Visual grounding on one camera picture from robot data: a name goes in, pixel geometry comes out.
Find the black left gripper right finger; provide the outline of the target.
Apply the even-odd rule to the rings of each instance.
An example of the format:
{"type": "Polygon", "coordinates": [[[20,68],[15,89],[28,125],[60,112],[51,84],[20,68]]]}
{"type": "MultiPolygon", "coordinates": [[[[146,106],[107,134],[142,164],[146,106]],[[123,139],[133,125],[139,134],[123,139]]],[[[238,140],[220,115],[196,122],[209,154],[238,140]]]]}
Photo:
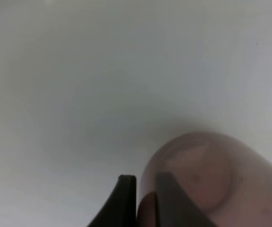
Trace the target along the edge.
{"type": "Polygon", "coordinates": [[[157,227],[214,227],[169,172],[155,176],[157,227]]]}

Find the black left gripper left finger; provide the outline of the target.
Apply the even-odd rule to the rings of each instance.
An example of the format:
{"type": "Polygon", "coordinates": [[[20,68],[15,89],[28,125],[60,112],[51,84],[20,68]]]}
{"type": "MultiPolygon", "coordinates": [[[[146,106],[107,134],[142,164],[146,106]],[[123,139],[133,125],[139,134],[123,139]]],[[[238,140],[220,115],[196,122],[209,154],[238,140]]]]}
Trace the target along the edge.
{"type": "Polygon", "coordinates": [[[134,175],[120,175],[117,183],[89,227],[136,226],[136,189],[134,175]]]}

